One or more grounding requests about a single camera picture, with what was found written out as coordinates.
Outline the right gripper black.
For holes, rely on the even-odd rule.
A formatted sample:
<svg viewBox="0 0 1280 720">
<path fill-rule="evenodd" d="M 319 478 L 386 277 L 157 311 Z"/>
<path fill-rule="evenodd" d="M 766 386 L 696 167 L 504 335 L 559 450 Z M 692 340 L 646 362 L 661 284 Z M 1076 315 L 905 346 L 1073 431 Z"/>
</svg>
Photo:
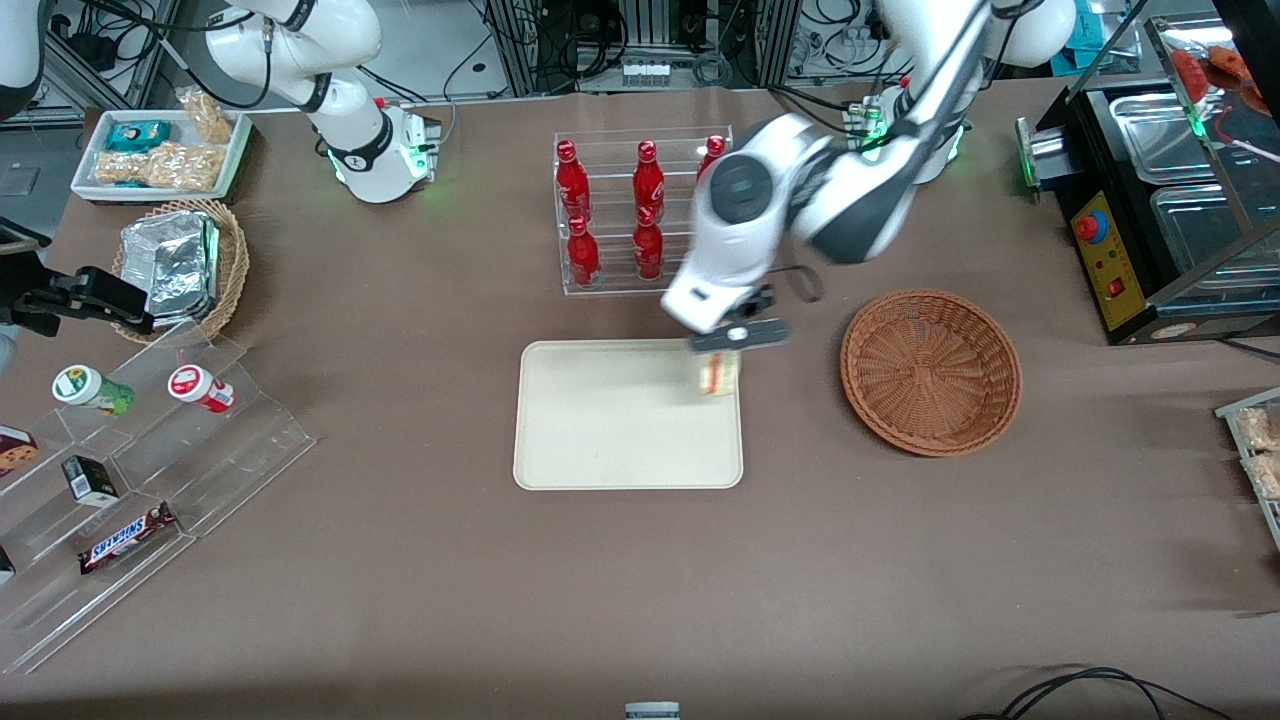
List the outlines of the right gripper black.
<svg viewBox="0 0 1280 720">
<path fill-rule="evenodd" d="M 84 318 L 150 334 L 154 316 L 147 301 L 145 291 L 101 268 L 81 268 L 76 275 L 51 270 L 1 273 L 1 323 L 41 336 L 56 336 L 61 319 L 79 319 L 79 311 Z"/>
</svg>

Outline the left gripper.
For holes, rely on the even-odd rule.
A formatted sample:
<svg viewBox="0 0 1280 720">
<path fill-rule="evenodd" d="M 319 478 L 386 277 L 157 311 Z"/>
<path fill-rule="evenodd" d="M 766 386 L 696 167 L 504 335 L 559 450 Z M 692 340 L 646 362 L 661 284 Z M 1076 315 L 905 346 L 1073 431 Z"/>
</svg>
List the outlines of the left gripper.
<svg viewBox="0 0 1280 720">
<path fill-rule="evenodd" d="M 728 311 L 728 323 L 745 324 L 765 315 L 776 304 L 776 292 L 772 284 L 762 284 L 750 293 L 740 299 Z"/>
</svg>

